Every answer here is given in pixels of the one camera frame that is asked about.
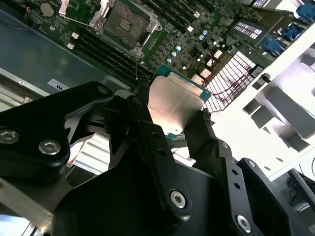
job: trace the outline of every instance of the electronic component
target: electronic component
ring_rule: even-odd
[[[204,79],[201,78],[199,75],[195,74],[192,79],[192,81],[196,82],[199,85],[203,85]]]
[[[49,2],[43,2],[40,5],[40,11],[44,17],[52,17],[55,14],[55,10]]]
[[[263,41],[262,47],[276,57],[279,56],[286,49],[286,45],[284,43],[281,43],[277,39],[266,39],[265,41]]]
[[[315,5],[313,3],[300,5],[297,8],[296,13],[307,23],[311,24],[315,21]]]
[[[238,52],[236,47],[250,48],[249,53],[255,51],[265,60],[260,63],[268,65],[281,53],[279,48],[285,49],[306,28],[289,25],[292,12],[249,3],[28,0],[38,10],[27,15],[47,37],[117,79],[131,80],[135,89],[138,81],[154,78],[163,64],[209,83]],[[282,38],[277,39],[280,29]]]
[[[214,57],[218,59],[222,55],[222,53],[223,53],[222,51],[217,50],[217,52],[214,54]]]
[[[286,29],[280,30],[280,34],[282,34],[287,40],[294,41],[297,39],[303,32],[303,29],[296,26],[295,24],[290,24]]]

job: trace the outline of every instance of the cable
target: cable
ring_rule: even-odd
[[[303,170],[302,170],[302,167],[301,167],[301,164],[299,164],[299,166],[300,166],[300,169],[301,169],[302,175],[304,175]]]
[[[248,73],[246,73],[245,75],[241,76],[237,81],[233,82],[233,84],[232,84],[229,88],[227,88],[226,90],[221,91],[221,92],[219,92],[219,93],[212,94],[212,96],[218,96],[218,95],[221,95],[222,93],[224,93],[224,92],[230,90],[230,89],[233,88],[236,84],[238,84],[238,82],[239,82],[242,78],[244,78],[244,77],[246,77],[246,76],[248,76]]]
[[[315,176],[315,174],[314,174],[314,161],[315,161],[315,157],[314,157],[314,159],[313,159],[313,161],[312,161],[312,164],[311,164],[311,169],[312,169],[312,173],[313,173],[313,175]]]

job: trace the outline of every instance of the motherboard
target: motherboard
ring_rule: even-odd
[[[163,64],[206,79],[234,22],[255,20],[235,0],[27,0],[25,7],[37,30],[130,81],[150,81]]]

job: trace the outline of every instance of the black plastic bracket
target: black plastic bracket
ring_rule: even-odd
[[[263,206],[261,211],[271,219],[269,231],[274,232],[275,236],[312,235],[302,219],[255,162],[243,158],[238,165],[243,170],[246,187],[255,193],[259,205]]]
[[[262,235],[252,218],[242,170],[232,162],[230,147],[216,138],[202,112],[185,128],[185,137],[190,157],[196,160],[193,167],[211,174],[221,186],[231,228],[239,235]],[[238,222],[240,216],[247,220],[250,227],[241,227]]]
[[[107,87],[91,82],[0,113],[0,129],[18,133],[16,142],[0,144],[1,177],[37,183],[58,179],[81,117],[112,98]],[[40,152],[39,144],[45,140],[56,141],[60,151]]]

